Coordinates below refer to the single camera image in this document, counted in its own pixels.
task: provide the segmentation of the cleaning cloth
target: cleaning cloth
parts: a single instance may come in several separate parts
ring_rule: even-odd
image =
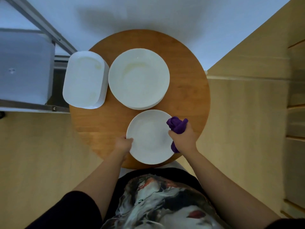
[[[170,127],[170,129],[172,131],[174,131],[176,134],[182,134],[185,131],[186,124],[188,122],[189,122],[188,119],[184,119],[182,121],[178,117],[172,117],[172,118],[168,119],[166,123]],[[172,143],[172,145],[170,147],[174,153],[179,153],[174,142]]]

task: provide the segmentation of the person's left hand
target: person's left hand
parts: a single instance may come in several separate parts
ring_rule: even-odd
[[[126,136],[120,136],[116,138],[114,150],[116,152],[122,153],[122,155],[127,154],[132,148],[133,138],[126,139]]]

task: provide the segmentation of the forearm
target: forearm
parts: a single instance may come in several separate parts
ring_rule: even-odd
[[[96,170],[74,188],[75,191],[88,194],[95,201],[103,219],[107,213],[123,161],[124,155],[113,151]]]
[[[279,216],[226,177],[198,151],[184,153],[200,184],[234,228],[265,228]]]

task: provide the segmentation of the white pants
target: white pants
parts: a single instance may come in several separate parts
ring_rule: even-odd
[[[184,171],[186,171],[182,165],[180,165],[179,162],[177,161],[173,161],[171,163],[168,163],[166,165],[163,165],[163,166],[160,166],[160,167],[157,167],[155,169],[163,169],[163,168],[177,168],[177,169],[182,169]],[[121,171],[120,171],[120,176],[119,178],[123,177],[125,174],[131,172],[131,171],[134,171],[135,169],[126,169],[126,168],[121,168]]]

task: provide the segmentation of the table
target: table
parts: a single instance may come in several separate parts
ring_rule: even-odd
[[[170,71],[170,84],[163,100],[151,109],[187,118],[199,137],[210,111],[210,89],[204,70],[193,53],[178,40],[153,30],[127,30],[112,34],[95,44],[90,51],[99,54],[109,67],[124,51],[145,48],[160,55]],[[70,106],[72,123],[82,140],[101,158],[114,146],[115,138],[125,135],[130,121],[140,112],[121,104],[107,90],[105,103],[97,109]],[[122,167],[145,169],[158,167],[179,158],[174,154],[164,163],[146,165],[128,154]]]

